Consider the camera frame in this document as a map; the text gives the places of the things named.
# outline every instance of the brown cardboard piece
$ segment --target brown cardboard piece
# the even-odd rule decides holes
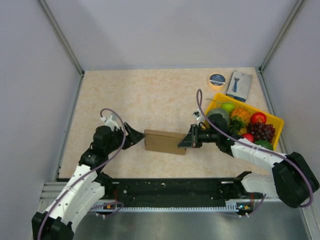
[[[185,134],[146,129],[144,135],[144,145],[147,151],[186,155],[186,149],[178,147],[178,144],[185,138]]]

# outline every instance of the product box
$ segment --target product box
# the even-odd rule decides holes
[[[186,134],[146,129],[144,135],[144,145],[147,151],[186,155],[186,149],[178,147]]]
[[[241,102],[245,102],[248,97],[251,81],[252,75],[233,71],[226,95]]]

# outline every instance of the masking tape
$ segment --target masking tape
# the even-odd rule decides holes
[[[226,84],[226,78],[220,73],[213,73],[207,80],[208,86],[213,90],[219,90]]]

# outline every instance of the grapes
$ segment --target grapes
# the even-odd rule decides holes
[[[276,129],[272,124],[264,124],[262,122],[249,123],[246,129],[248,133],[253,135],[254,141],[265,140],[272,143],[276,135]]]

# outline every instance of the tabletop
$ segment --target tabletop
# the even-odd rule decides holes
[[[268,111],[254,67],[160,68],[86,71],[76,105],[59,172],[69,178],[81,155],[103,123],[102,108],[116,111],[123,121],[139,132],[145,129],[184,133],[196,123],[196,92],[202,89],[205,111],[216,93],[225,94],[233,71],[252,75],[246,103]],[[225,76],[219,91],[207,85],[212,73]],[[187,149],[186,155],[146,151],[144,141],[122,150],[103,172],[112,178],[209,178],[236,177],[244,171],[266,172],[242,159],[220,152],[214,143]]]

